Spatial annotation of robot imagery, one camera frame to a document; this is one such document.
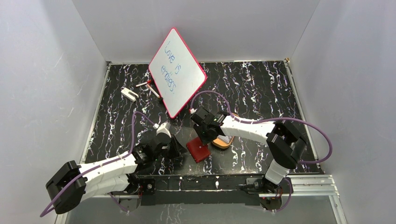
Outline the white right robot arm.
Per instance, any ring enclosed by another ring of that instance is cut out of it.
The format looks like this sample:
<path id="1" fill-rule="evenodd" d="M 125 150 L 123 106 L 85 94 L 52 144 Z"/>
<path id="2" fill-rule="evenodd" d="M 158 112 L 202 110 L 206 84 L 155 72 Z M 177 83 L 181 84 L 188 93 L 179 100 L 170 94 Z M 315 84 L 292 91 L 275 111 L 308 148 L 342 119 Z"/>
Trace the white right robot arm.
<path id="1" fill-rule="evenodd" d="M 193 109 L 191 120 L 201 142 L 206 145 L 219 136 L 241 137 L 266 145 L 273 160 L 261 179 L 249 179 L 239 188 L 247 193 L 276 193 L 289 172 L 297 167 L 307 141 L 289 120 L 259 122 L 228 112 L 216 115 L 203 107 Z"/>

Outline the red leather card holder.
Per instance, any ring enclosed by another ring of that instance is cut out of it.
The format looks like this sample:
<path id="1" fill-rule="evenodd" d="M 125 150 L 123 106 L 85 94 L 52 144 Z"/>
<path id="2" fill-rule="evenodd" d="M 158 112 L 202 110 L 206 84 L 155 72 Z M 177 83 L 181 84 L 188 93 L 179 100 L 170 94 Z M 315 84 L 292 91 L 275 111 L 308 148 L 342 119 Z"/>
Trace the red leather card holder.
<path id="1" fill-rule="evenodd" d="M 186 143 L 186 147 L 196 163 L 200 163 L 211 155 L 207 145 L 204 145 L 199 137 Z"/>

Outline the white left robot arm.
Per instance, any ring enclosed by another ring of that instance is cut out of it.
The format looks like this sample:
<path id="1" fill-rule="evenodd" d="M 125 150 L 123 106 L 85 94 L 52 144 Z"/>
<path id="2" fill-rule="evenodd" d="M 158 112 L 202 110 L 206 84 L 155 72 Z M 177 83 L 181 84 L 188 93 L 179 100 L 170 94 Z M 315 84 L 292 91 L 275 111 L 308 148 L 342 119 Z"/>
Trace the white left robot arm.
<path id="1" fill-rule="evenodd" d="M 181 162 L 185 152 L 186 148 L 175 135 L 159 133 L 150 141 L 135 146 L 131 152 L 110 159 L 85 164 L 69 161 L 46 183 L 52 204 L 43 214 L 52 210 L 64 214 L 88 198 L 107 193 L 152 195 L 155 180 L 138 174 L 147 172 L 158 161 Z"/>

